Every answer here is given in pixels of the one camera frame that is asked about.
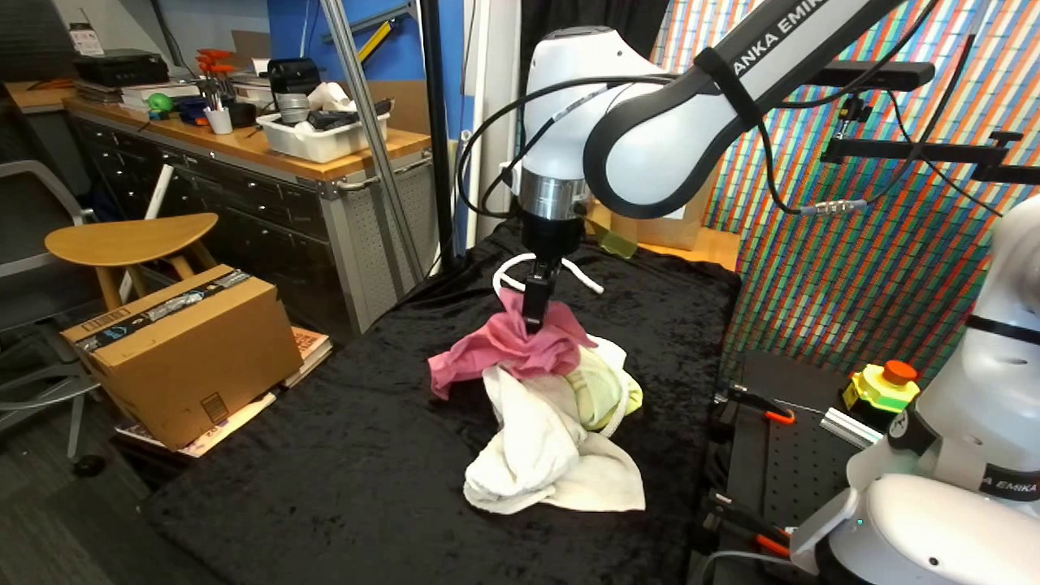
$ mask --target wooden chair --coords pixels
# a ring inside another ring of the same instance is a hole
[[[153,220],[102,220],[52,232],[45,252],[76,267],[92,267],[102,284],[105,306],[123,306],[121,277],[131,272],[134,289],[144,295],[146,284],[140,267],[169,265],[180,279],[192,277],[192,261],[210,267],[215,261],[197,244],[218,216],[174,216]]]

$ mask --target black pole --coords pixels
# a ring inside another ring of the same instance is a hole
[[[426,107],[430,107],[430,153],[432,153],[432,194],[434,226],[441,241],[441,270],[453,267],[453,167],[447,167],[447,129],[445,129],[445,76],[441,76],[441,22],[434,0],[418,0],[422,11],[422,63],[426,63]]]
[[[181,56],[181,46],[174,44],[174,37],[169,33],[169,22],[165,22],[165,11],[163,11],[163,0],[153,0],[153,12],[156,12],[156,22],[159,22],[159,33],[163,33],[163,44],[169,50],[169,63],[174,70],[184,70],[184,56]]]

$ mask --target wooden cabinet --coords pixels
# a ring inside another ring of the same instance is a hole
[[[184,125],[144,125],[123,110],[68,105],[72,129],[95,177],[102,219],[144,219],[163,164],[174,177],[163,216],[218,212],[205,237],[221,265],[279,287],[290,316],[345,313],[365,332],[418,277],[403,267],[397,235],[386,235],[379,192],[365,161],[293,164],[257,146],[252,133],[209,137]],[[434,252],[434,203],[426,140],[414,133],[393,150],[397,186],[422,272]]]

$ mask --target green object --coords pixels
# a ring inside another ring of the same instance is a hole
[[[599,237],[599,249],[601,249],[605,255],[621,257],[621,261],[629,261],[629,257],[641,252],[641,244],[624,241],[624,237],[613,235],[613,232],[605,232],[605,235]]]
[[[171,99],[169,99],[169,96],[150,96],[150,99],[144,101],[144,107],[150,110],[153,121],[163,121],[163,116],[169,116],[169,110],[171,110]]]
[[[917,371],[910,367],[912,378],[896,378],[890,366],[900,362],[869,366],[864,371],[855,371],[842,394],[845,409],[851,409],[855,405],[869,405],[881,414],[903,414],[907,405],[912,405],[912,396],[921,394]]]

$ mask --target pink cloth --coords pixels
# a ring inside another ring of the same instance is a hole
[[[447,401],[456,381],[477,381],[501,366],[513,378],[563,378],[578,366],[578,344],[592,344],[575,313],[563,304],[545,306],[542,329],[526,334],[523,295],[504,289],[504,313],[495,313],[477,332],[459,340],[447,352],[430,357],[432,394]]]

